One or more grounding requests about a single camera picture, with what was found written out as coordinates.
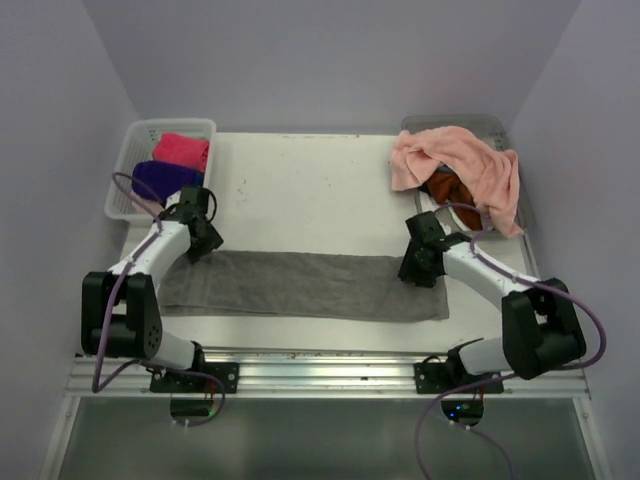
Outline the grey towel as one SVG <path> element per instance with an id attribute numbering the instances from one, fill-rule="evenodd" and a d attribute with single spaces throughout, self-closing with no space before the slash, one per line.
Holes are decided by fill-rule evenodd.
<path id="1" fill-rule="evenodd" d="M 181 258 L 163 278 L 160 310 L 172 316 L 315 317 L 413 323 L 449 315 L 444 283 L 398 277 L 401 260 L 296 252 L 216 251 Z"/>

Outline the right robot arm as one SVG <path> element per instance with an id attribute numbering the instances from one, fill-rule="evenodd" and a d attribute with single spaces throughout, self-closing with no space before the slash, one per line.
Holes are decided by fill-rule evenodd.
<path id="1" fill-rule="evenodd" d="M 447 353 L 445 379 L 468 392 L 481 378 L 511 371 L 530 380 L 581 359 L 586 341 L 566 285 L 522 276 L 487 256 L 473 238 L 444 232 L 436 214 L 406 221 L 410 240 L 398 277 L 432 288 L 442 277 L 470 287 L 500 313 L 501 335 L 459 345 Z"/>

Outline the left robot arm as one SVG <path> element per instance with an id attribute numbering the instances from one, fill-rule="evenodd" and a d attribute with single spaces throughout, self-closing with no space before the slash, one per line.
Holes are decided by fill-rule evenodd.
<path id="1" fill-rule="evenodd" d="M 185 392 L 201 390 L 208 379 L 202 347 L 164 331 L 158 289 L 179 259 L 191 263 L 218 249 L 223 239 L 212 219 L 217 199 L 204 187 L 187 186 L 179 200 L 158 214 L 130 254 L 106 271 L 90 272 L 82 282 L 81 345 L 95 357 L 99 384 L 104 361 L 124 358 L 171 369 Z"/>

